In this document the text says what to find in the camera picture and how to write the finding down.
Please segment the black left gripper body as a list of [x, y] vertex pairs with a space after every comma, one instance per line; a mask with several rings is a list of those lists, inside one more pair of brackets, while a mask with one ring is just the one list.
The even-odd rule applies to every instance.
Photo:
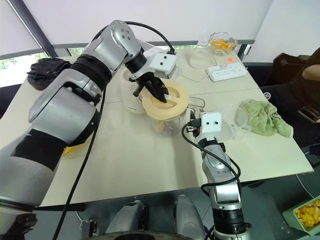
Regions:
[[152, 86], [160, 86], [161, 80], [154, 75], [153, 72], [146, 72], [136, 79], [138, 85], [147, 86], [151, 84]]

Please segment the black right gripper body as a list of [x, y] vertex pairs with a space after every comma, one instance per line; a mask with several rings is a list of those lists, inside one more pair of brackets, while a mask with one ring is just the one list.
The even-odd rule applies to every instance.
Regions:
[[196, 138], [200, 134], [201, 119], [196, 117], [194, 110], [190, 111], [189, 120], [187, 122], [187, 132], [192, 133], [192, 136]]

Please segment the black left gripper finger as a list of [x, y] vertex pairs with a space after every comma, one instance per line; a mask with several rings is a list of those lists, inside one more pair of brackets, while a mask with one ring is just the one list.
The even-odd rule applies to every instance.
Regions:
[[145, 87], [145, 84], [144, 84], [144, 83], [139, 83], [139, 84], [137, 85], [137, 88], [135, 89], [135, 91], [134, 91], [132, 94], [133, 94], [135, 97], [138, 97], [144, 87]]
[[147, 81], [147, 90], [151, 95], [162, 103], [166, 103], [165, 95], [169, 94], [168, 89], [158, 77], [152, 77]]

